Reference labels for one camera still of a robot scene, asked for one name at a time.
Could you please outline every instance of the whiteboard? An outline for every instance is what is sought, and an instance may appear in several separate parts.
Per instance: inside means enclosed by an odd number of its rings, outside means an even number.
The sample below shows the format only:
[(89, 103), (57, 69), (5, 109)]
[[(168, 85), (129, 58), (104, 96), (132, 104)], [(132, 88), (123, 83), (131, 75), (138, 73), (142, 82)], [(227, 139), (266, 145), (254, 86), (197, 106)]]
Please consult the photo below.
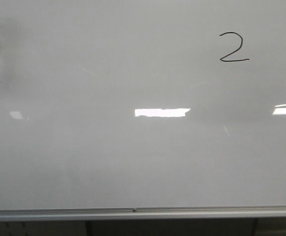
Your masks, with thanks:
[(0, 44), (0, 210), (286, 206), (286, 0), (0, 0)]

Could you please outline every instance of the white surface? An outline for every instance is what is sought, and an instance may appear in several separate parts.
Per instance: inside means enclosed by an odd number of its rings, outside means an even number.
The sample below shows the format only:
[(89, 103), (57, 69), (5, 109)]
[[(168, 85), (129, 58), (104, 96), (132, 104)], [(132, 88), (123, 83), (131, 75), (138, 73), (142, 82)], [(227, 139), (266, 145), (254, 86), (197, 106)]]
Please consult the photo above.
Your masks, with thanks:
[(286, 1), (0, 0), (0, 44), (0, 209), (286, 205)]

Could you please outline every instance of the handwritten number 2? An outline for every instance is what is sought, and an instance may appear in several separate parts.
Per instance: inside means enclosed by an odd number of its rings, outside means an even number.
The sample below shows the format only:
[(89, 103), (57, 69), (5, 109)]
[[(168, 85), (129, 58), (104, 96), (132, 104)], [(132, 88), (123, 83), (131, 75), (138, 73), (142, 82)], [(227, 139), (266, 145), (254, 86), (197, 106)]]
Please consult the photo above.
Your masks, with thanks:
[(226, 58), (227, 56), (230, 56), (230, 55), (232, 55), (232, 54), (234, 54), (234, 53), (238, 52), (238, 51), (241, 49), (242, 44), (243, 44), (243, 38), (241, 37), (241, 35), (240, 35), (240, 34), (238, 34), (238, 33), (236, 33), (236, 32), (226, 32), (226, 33), (222, 33), (220, 36), (223, 36), (223, 35), (225, 35), (225, 34), (229, 34), (229, 33), (233, 33), (233, 34), (235, 34), (235, 35), (237, 35), (237, 36), (239, 36), (239, 37), (240, 37), (240, 39), (241, 39), (240, 47), (239, 47), (237, 50), (233, 51), (232, 53), (229, 53), (229, 54), (227, 54), (226, 56), (222, 57), (222, 58), (221, 58), (221, 61), (223, 61), (223, 62), (234, 62), (234, 61), (250, 60), (249, 58), (241, 59), (241, 60), (224, 60), (224, 58)]

